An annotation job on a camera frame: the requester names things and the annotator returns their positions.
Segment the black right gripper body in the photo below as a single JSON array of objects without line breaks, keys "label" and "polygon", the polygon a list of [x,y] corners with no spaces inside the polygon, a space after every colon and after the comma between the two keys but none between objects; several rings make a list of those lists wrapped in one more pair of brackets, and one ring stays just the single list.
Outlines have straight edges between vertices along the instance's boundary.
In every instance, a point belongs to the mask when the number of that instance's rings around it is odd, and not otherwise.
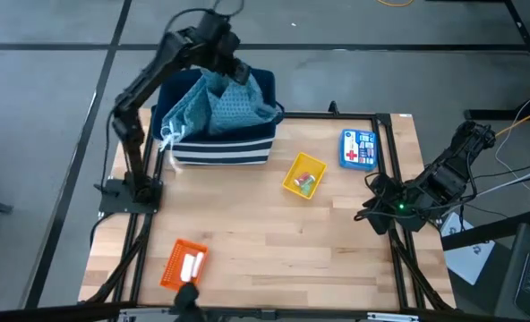
[{"label": "black right gripper body", "polygon": [[364,183],[373,197],[363,203],[363,208],[357,211],[354,220],[367,220],[378,235],[386,234],[397,217],[390,199],[397,192],[398,184],[385,173],[368,174]]}]

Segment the blue first aid kit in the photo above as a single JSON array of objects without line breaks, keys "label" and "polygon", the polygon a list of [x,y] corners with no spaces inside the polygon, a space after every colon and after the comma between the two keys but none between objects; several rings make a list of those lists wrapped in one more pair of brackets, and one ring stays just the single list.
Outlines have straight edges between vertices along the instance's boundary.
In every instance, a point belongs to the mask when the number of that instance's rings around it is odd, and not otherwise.
[{"label": "blue first aid kit", "polygon": [[344,129],[339,138],[339,164],[344,168],[371,172],[378,165],[377,139],[372,131]]}]

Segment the silver metal bracket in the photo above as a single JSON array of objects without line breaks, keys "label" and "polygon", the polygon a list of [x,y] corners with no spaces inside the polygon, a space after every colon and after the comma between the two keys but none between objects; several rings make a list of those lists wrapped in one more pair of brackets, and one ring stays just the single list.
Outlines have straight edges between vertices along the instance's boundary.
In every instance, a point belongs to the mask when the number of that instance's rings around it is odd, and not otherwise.
[{"label": "silver metal bracket", "polygon": [[385,312],[368,312],[367,320],[379,322],[420,322],[418,316]]}]

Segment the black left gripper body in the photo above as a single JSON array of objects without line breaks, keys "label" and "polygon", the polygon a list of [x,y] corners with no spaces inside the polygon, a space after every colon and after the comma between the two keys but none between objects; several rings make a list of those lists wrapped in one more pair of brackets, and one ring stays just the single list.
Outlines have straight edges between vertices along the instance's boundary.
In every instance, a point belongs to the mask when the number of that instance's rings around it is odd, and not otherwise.
[{"label": "black left gripper body", "polygon": [[229,18],[213,10],[205,12],[199,23],[199,37],[204,49],[201,66],[227,75],[242,61],[235,57],[240,39],[231,30]]}]

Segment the black side desk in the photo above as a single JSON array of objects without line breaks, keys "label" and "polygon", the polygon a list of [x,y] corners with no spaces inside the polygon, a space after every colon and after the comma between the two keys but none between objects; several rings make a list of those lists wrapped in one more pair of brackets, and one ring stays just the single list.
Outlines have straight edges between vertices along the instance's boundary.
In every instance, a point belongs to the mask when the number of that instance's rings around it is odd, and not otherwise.
[{"label": "black side desk", "polygon": [[524,214],[502,219],[487,225],[466,229],[461,233],[454,233],[443,237],[442,247],[444,250],[460,249],[491,240],[514,235],[521,224],[530,225],[530,211]]}]

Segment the orange plastic basket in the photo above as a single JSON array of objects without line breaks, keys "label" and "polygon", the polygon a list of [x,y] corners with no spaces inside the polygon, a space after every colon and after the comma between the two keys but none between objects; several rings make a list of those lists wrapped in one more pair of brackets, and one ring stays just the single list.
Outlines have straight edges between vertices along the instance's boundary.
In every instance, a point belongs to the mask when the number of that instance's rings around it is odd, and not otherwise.
[{"label": "orange plastic basket", "polygon": [[201,264],[198,276],[196,278],[192,278],[190,281],[195,285],[198,285],[201,281],[201,274],[203,272],[206,259],[209,255],[209,248],[206,245],[195,243],[193,241],[187,241],[185,239],[177,239],[175,241],[174,248],[161,277],[160,285],[167,289],[178,291],[179,288],[185,284],[185,282],[182,282],[180,279],[184,255],[191,254],[195,257],[199,252],[204,253],[204,260]]}]

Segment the dark grey laptop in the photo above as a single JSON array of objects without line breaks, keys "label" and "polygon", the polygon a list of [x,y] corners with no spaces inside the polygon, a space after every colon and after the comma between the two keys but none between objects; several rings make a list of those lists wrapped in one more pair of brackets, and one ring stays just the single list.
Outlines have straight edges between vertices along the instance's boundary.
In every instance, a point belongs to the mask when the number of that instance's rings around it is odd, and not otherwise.
[{"label": "dark grey laptop", "polygon": [[530,225],[517,230],[495,315],[503,318],[530,319]]}]

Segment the black floor stand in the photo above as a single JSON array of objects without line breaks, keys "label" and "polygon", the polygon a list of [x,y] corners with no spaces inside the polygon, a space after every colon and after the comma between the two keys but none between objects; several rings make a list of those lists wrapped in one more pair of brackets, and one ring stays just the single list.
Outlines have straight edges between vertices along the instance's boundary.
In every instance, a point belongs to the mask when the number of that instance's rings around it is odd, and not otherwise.
[{"label": "black floor stand", "polygon": [[490,1],[504,6],[506,20],[492,17],[481,24],[490,33],[512,28],[520,37],[517,44],[489,44],[488,52],[460,53],[449,71],[456,88],[449,95],[466,120],[475,122],[530,120],[530,35],[511,0]]}]

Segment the yellow plastic basket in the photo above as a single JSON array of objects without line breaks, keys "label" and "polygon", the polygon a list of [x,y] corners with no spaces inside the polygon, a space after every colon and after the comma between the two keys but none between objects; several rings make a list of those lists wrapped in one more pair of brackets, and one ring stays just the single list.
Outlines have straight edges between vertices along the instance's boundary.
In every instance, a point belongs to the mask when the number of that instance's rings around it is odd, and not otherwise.
[{"label": "yellow plastic basket", "polygon": [[[300,152],[297,154],[293,164],[289,168],[286,177],[282,183],[282,186],[288,190],[293,192],[294,194],[304,198],[304,199],[311,199],[314,195],[315,191],[317,190],[321,179],[323,175],[325,174],[327,170],[328,165],[319,159],[312,157],[308,154],[305,154],[303,152]],[[300,192],[301,186],[296,186],[294,184],[294,179],[298,177],[300,174],[308,172],[310,175],[314,176],[316,181],[312,183],[312,193],[309,197],[305,197]]]}]

